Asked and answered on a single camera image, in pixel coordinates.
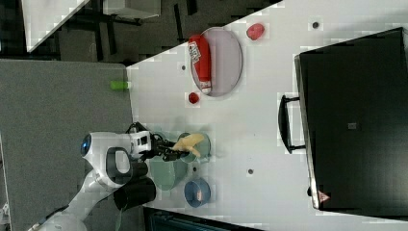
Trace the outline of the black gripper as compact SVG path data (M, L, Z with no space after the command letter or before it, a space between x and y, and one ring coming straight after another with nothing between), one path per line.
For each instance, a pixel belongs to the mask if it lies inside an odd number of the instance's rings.
M159 145L172 148L176 142L165 140L164 137L160 134L151 134L149 148L140 153L140 158L144 162L147 159L152 159L155 156L159 156ZM186 152L177 152L177 153L165 153L163 160L165 162L171 162L179 160L187 155Z

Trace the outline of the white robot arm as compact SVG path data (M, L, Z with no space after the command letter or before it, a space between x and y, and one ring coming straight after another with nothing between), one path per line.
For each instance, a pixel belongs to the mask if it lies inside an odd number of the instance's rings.
M155 199L157 188L147 177L146 160L175 161L188 154L177 142L153 133L138 122L124 133L92 132L81 143L81 156L91 166L72 200L42 218L28 231L88 231L85 219L102 200L112 196L128 209Z

